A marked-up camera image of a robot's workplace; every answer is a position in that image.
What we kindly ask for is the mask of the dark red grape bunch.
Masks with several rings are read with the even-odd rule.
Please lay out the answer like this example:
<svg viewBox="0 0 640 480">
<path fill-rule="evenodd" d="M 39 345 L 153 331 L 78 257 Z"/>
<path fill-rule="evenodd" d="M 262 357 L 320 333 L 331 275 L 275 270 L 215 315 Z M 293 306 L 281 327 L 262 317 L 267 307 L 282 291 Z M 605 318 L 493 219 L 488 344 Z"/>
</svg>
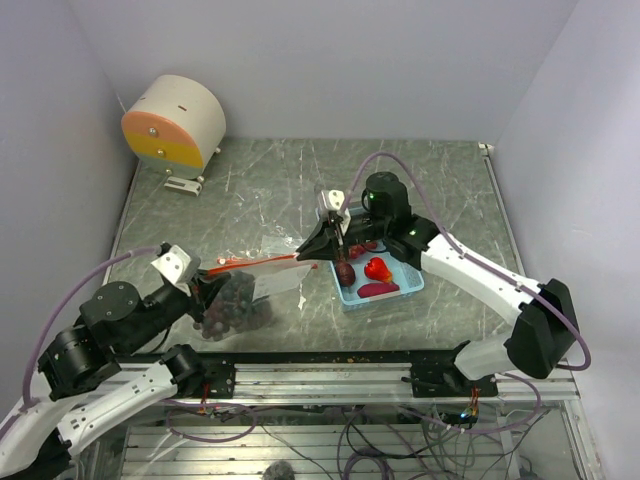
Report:
<svg viewBox="0 0 640 480">
<path fill-rule="evenodd" d="M 249 330 L 253 314 L 253 306 L 248 301 L 216 298 L 202 320 L 193 322 L 193 328 L 204 340 L 219 342 L 229 334 Z"/>
</svg>

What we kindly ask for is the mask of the dark blue grape bunch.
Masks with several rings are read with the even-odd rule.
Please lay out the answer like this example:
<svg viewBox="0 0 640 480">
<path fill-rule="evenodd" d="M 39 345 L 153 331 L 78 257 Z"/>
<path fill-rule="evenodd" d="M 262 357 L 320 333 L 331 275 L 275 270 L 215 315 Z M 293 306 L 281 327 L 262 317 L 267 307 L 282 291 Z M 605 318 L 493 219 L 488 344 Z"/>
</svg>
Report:
<svg viewBox="0 0 640 480">
<path fill-rule="evenodd" d="M 245 300 L 252 304 L 254 314 L 249 330 L 256 330 L 269 324 L 273 317 L 268 295 L 255 297 L 256 277 L 252 274 L 237 271 L 220 289 L 216 298 L 224 300 Z"/>
</svg>

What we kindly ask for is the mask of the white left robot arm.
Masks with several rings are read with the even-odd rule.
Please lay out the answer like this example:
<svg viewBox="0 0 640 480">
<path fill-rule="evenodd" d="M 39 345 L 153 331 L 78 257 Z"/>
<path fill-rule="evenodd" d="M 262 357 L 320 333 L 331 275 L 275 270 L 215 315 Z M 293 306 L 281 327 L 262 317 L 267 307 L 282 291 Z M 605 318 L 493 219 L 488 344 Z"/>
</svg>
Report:
<svg viewBox="0 0 640 480">
<path fill-rule="evenodd" d="M 36 362 L 32 397 L 19 402 L 1 426 L 1 476 L 53 479 L 96 438 L 165 399 L 192 397 L 205 367 L 187 344 L 171 347 L 139 377 L 86 404 L 88 395 L 119 373 L 121 357 L 136 353 L 184 315 L 202 322 L 229 281 L 199 270 L 181 291 L 169 281 L 147 297 L 116 281 L 81 305 L 76 322 L 52 340 Z"/>
</svg>

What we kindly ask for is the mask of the clear orange-zip bag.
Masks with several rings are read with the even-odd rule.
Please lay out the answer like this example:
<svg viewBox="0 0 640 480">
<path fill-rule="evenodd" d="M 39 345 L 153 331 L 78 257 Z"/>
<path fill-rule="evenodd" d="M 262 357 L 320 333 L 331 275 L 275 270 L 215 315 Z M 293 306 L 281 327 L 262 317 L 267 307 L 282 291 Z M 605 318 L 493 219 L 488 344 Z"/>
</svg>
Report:
<svg viewBox="0 0 640 480">
<path fill-rule="evenodd" d="M 297 259 L 295 253 L 270 254 L 254 259 L 232 257 L 199 270 L 204 313 L 192 326 L 208 341 L 267 327 L 275 322 L 290 291 L 299 290 L 318 268 L 316 261 Z"/>
</svg>

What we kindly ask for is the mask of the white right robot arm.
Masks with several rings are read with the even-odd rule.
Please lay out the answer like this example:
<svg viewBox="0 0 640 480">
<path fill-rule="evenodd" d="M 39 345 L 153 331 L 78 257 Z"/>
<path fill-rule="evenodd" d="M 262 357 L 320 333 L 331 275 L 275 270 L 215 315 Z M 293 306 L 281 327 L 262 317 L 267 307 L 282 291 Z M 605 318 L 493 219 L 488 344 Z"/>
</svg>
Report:
<svg viewBox="0 0 640 480">
<path fill-rule="evenodd" d="M 481 301 L 511 329 L 502 336 L 470 341 L 440 373 L 442 387 L 459 396 L 476 380 L 518 370 L 545 379 L 575 342 L 578 322 L 568 287 L 511 272 L 478 255 L 413 212 L 404 183 L 391 172 L 370 175 L 361 205 L 351 209 L 344 192 L 323 190 L 318 223 L 298 248 L 300 260 L 338 260 L 350 247 L 382 242 L 395 260 L 440 277 Z"/>
</svg>

